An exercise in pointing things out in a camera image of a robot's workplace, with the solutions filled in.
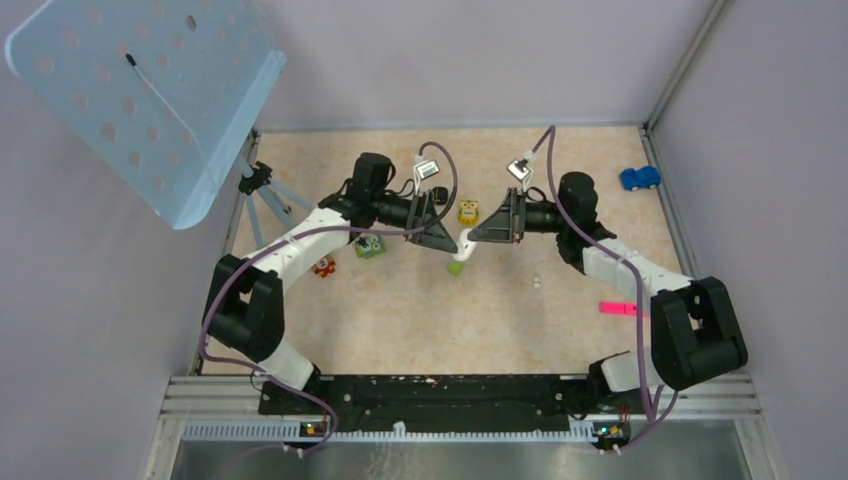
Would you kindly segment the white earbud charging case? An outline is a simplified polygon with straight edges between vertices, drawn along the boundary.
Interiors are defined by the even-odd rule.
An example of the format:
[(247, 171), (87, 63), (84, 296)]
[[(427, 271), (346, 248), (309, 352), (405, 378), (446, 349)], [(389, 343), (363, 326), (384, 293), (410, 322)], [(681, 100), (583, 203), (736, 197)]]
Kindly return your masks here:
[(452, 255), (454, 262), (466, 263), (473, 255), (478, 242), (470, 238), (472, 231), (472, 228), (465, 228), (460, 232), (456, 242), (458, 251)]

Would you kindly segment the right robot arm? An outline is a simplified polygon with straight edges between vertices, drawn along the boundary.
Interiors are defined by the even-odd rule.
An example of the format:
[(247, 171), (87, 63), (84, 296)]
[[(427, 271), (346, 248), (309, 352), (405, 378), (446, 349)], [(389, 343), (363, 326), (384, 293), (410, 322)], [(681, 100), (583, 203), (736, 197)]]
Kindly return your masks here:
[(603, 226), (597, 203), (593, 179), (569, 172), (552, 200), (533, 201), (509, 189), (497, 211), (465, 236), (467, 244), (518, 243), (527, 233), (550, 233), (566, 264), (643, 307), (649, 345), (594, 362), (586, 385), (589, 404), (612, 412), (627, 391), (659, 385), (685, 390), (744, 367), (748, 350), (726, 285), (646, 259)]

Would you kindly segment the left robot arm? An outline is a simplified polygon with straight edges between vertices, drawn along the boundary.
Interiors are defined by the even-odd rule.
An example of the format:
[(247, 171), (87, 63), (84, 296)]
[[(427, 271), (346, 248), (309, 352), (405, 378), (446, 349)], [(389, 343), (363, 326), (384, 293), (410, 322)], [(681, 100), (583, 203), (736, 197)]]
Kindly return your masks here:
[(325, 197), (300, 224), (266, 248), (216, 264), (202, 320), (213, 338), (243, 355), (252, 368), (284, 385), (283, 401), (297, 413), (319, 404), (319, 370), (284, 337), (284, 296), (302, 275), (334, 251), (369, 234), (383, 234), (450, 254), (459, 248), (442, 224), (431, 194), (403, 198), (388, 190), (395, 168), (378, 153), (361, 154), (340, 191)]

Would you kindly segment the black earbud charging case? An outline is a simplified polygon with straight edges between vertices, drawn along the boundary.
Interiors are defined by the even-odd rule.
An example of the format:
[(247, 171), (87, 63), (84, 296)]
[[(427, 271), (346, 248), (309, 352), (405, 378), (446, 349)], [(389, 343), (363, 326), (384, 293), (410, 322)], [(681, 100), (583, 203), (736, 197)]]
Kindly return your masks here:
[(436, 206), (444, 206), (450, 198), (450, 191), (446, 187), (435, 187), (432, 191), (433, 201)]

